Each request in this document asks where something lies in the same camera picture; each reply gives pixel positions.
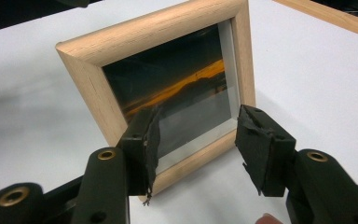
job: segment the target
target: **brass rivet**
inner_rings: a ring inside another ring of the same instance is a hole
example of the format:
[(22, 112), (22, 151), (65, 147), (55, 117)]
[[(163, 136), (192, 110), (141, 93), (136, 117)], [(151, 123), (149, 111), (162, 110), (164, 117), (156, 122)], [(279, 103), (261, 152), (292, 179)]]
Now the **brass rivet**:
[(322, 154), (320, 152), (316, 152), (316, 151), (308, 152), (307, 156), (310, 157), (314, 161), (321, 161), (321, 162), (328, 161), (328, 158), (324, 154)]
[(109, 150), (100, 152), (100, 154), (98, 154), (98, 159), (100, 159), (101, 161), (107, 161), (107, 160), (114, 158), (115, 156), (116, 156), (116, 153), (113, 150), (109, 149)]
[(2, 195), (0, 198), (0, 206), (9, 207), (16, 203), (20, 203), (22, 200), (28, 197), (29, 192), (30, 190), (27, 187), (15, 188)]

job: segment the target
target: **white table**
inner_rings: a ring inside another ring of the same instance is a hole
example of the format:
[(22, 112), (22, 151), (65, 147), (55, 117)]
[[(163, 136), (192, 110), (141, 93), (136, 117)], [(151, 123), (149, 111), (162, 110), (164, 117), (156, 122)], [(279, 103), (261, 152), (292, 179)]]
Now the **white table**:
[[(105, 147), (55, 44), (179, 0), (106, 0), (0, 31), (0, 189), (49, 191), (83, 174)], [(257, 106), (297, 139), (334, 156), (358, 183), (358, 35), (269, 0), (250, 0)], [(284, 199), (258, 196), (237, 149), (143, 207), (132, 223), (288, 223)]]

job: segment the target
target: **wooden picture frame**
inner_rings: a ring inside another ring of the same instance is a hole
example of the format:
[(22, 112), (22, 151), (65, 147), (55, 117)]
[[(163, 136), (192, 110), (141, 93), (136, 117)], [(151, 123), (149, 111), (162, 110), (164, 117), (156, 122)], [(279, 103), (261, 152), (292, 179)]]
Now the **wooden picture frame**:
[[(56, 49), (63, 63), (109, 146), (117, 144), (127, 128), (127, 122), (106, 80), (103, 67), (217, 23), (228, 24), (228, 32), (231, 33), (231, 70), (236, 74), (238, 104), (255, 106), (246, 0), (188, 1), (57, 44)], [(153, 194), (235, 147), (235, 132), (234, 129), (225, 133), (169, 168), (159, 171)]]
[(274, 1), (358, 34), (358, 17), (349, 13), (310, 0)]

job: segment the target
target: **wooden board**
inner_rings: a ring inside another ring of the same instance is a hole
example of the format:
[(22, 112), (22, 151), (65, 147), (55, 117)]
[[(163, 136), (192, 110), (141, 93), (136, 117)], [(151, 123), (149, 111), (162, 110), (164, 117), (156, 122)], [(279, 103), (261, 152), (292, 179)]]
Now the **wooden board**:
[(358, 34), (358, 17), (310, 0), (274, 0)]

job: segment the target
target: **picture frame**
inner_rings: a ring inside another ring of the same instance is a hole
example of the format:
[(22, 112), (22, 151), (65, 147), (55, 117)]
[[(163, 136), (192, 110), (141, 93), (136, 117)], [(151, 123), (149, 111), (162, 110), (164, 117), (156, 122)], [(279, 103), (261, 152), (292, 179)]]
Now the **picture frame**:
[(315, 18), (335, 24), (358, 34), (358, 17), (310, 0), (274, 0)]
[(191, 141), (190, 153), (182, 155), (179, 160), (164, 161), (164, 158), (161, 158), (153, 194), (166, 189), (202, 165), (234, 148), (239, 106), (240, 104), (255, 106), (247, 0), (188, 1), (58, 43), (56, 46), (56, 50), (108, 145), (115, 147), (127, 129), (127, 121), (103, 68), (108, 64), (116, 63), (214, 24), (219, 24), (219, 29), (223, 27), (225, 31), (221, 34), (227, 34), (224, 38), (227, 39), (226, 49), (228, 50), (222, 49), (222, 51), (226, 55), (225, 69), (235, 75), (233, 78), (235, 81), (230, 85), (234, 87), (233, 94), (237, 95), (234, 101), (238, 101), (238, 110), (230, 108), (230, 129), (223, 133), (222, 129), (217, 132), (207, 132), (202, 139), (205, 138), (208, 141)]

